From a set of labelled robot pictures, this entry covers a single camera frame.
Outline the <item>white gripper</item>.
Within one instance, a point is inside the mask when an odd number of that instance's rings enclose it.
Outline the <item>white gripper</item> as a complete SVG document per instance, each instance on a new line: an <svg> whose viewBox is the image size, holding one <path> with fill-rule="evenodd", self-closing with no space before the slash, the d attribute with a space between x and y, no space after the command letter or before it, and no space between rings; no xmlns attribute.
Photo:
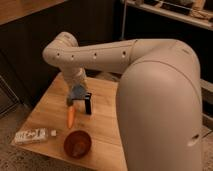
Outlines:
<svg viewBox="0 0 213 171"><path fill-rule="evenodd" d="M86 85L86 72L84 68L62 68L62 75L65 80L65 82L68 85L69 92L72 92L73 89L76 86L81 86L84 89L87 89ZM91 96L92 93L87 93L85 96L85 109L86 109L86 114L91 115ZM66 104L67 106L72 106L73 105L73 99L71 97L66 98Z"/></svg>

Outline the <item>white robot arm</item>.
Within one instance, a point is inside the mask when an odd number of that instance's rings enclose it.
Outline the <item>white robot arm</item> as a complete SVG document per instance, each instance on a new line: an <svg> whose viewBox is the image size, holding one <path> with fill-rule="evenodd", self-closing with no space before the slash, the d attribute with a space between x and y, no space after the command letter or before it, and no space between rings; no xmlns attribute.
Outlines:
<svg viewBox="0 0 213 171"><path fill-rule="evenodd" d="M42 52L69 86L73 69L119 73L116 114L127 171L202 171L200 64L177 39L79 46L62 32Z"/></svg>

